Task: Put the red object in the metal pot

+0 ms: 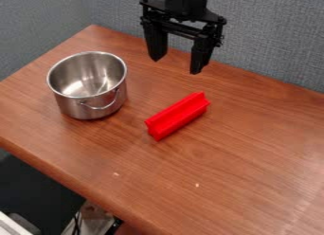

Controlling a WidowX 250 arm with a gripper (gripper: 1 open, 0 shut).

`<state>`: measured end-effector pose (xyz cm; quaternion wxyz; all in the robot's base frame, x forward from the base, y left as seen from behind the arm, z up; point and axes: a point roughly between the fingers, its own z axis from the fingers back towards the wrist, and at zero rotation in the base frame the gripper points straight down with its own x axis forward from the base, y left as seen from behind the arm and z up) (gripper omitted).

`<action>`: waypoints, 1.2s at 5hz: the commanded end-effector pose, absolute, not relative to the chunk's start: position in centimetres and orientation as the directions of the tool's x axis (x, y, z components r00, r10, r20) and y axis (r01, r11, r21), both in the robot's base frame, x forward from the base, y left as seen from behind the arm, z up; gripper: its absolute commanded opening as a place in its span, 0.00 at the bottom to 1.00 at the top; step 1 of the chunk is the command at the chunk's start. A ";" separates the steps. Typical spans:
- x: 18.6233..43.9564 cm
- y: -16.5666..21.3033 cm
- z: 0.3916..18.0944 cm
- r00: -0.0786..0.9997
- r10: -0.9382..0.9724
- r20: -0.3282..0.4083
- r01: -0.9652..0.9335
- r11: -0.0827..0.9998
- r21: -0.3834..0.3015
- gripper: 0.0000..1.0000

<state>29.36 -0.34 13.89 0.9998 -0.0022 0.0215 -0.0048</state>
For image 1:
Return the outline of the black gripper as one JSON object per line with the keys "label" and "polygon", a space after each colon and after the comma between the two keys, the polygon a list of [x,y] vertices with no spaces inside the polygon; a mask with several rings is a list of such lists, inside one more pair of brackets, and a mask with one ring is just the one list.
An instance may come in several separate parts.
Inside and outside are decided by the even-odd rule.
{"label": "black gripper", "polygon": [[208,9],[208,0],[140,0],[140,17],[151,59],[167,53],[168,34],[194,40],[190,73],[199,74],[210,63],[215,47],[223,45],[227,19]]}

